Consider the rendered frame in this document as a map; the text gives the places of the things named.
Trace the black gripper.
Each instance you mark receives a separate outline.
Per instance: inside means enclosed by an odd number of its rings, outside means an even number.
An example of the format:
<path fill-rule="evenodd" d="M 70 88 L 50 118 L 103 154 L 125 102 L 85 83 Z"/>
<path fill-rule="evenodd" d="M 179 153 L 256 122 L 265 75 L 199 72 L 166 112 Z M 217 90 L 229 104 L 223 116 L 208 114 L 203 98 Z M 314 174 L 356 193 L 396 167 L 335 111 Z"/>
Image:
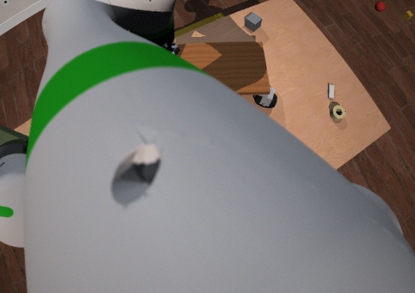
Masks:
<path fill-rule="evenodd" d="M 172 50 L 170 50 L 171 47 Z M 173 43 L 167 50 L 174 53 L 175 55 L 177 55 L 180 51 L 180 49 L 175 45 L 175 43 Z"/>

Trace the beige roll of masking tape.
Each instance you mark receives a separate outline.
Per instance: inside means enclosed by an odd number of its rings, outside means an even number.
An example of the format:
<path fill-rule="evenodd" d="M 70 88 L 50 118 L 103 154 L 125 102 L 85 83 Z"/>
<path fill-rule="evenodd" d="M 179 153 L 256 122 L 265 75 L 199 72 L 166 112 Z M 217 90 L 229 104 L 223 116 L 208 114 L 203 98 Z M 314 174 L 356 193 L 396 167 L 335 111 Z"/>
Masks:
<path fill-rule="evenodd" d="M 339 113 L 339 115 L 336 113 L 336 111 Z M 339 121 L 341 120 L 344 116 L 345 116 L 345 110 L 341 107 L 341 106 L 334 106 L 331 110 L 330 110 L 330 116 L 332 117 L 333 120 L 335 121 Z"/>

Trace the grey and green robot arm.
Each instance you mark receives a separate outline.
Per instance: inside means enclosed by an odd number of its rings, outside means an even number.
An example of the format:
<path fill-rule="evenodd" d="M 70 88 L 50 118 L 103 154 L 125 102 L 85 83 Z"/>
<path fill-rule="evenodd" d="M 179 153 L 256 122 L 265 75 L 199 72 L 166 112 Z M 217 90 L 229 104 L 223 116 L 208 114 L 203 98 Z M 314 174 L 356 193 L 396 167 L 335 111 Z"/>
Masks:
<path fill-rule="evenodd" d="M 27 293 L 415 293 L 382 198 L 166 50 L 175 2 L 47 5 L 28 146 L 0 146 Z"/>

